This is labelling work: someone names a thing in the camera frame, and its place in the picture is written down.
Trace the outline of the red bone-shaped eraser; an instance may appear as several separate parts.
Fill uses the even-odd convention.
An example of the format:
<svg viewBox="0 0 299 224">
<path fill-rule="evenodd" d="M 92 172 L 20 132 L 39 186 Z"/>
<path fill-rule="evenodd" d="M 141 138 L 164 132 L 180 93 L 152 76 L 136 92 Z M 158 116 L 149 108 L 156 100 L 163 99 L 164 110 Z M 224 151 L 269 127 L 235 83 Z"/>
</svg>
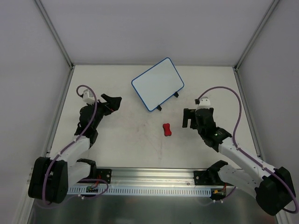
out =
<svg viewBox="0 0 299 224">
<path fill-rule="evenodd" d="M 163 124 L 163 130 L 164 130 L 164 135 L 166 137 L 171 136 L 172 132 L 171 132 L 171 126 L 169 123 L 164 123 Z"/>
</svg>

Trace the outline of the blue framed whiteboard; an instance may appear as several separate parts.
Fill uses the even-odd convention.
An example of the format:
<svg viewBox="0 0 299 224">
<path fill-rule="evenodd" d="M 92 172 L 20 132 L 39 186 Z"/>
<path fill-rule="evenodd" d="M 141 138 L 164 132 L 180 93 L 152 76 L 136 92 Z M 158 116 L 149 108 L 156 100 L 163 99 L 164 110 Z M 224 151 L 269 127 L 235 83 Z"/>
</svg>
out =
<svg viewBox="0 0 299 224">
<path fill-rule="evenodd" d="M 131 81 L 133 89 L 149 112 L 157 109 L 185 83 L 172 60 L 167 57 Z"/>
</svg>

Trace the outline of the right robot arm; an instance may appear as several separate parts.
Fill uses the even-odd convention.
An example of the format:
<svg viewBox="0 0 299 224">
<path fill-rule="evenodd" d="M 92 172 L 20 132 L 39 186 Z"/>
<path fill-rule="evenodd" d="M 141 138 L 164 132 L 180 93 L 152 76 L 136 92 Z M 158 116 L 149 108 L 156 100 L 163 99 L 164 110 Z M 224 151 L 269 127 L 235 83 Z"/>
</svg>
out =
<svg viewBox="0 0 299 224">
<path fill-rule="evenodd" d="M 257 204 L 269 215 L 276 215 L 294 202 L 294 213 L 299 211 L 290 172 L 284 167 L 276 168 L 252 156 L 242 149 L 232 134 L 217 127 L 213 108 L 183 110 L 182 127 L 190 126 L 198 131 L 204 143 L 216 152 L 232 160 L 239 169 L 225 161 L 210 166 L 200 177 L 213 184 L 229 183 L 255 198 Z"/>
</svg>

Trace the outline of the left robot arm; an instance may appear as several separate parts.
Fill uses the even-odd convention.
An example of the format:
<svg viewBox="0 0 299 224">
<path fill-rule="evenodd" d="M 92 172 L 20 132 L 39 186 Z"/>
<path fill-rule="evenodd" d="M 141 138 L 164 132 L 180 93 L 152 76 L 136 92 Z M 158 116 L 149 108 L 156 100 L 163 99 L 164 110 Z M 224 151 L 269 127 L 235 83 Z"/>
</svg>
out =
<svg viewBox="0 0 299 224">
<path fill-rule="evenodd" d="M 55 156 L 36 159 L 28 188 L 30 198 L 61 203 L 68 188 L 78 182 L 97 182 L 96 162 L 81 158 L 96 142 L 103 117 L 119 110 L 122 98 L 102 94 L 104 102 L 90 101 L 79 111 L 74 140 Z"/>
</svg>

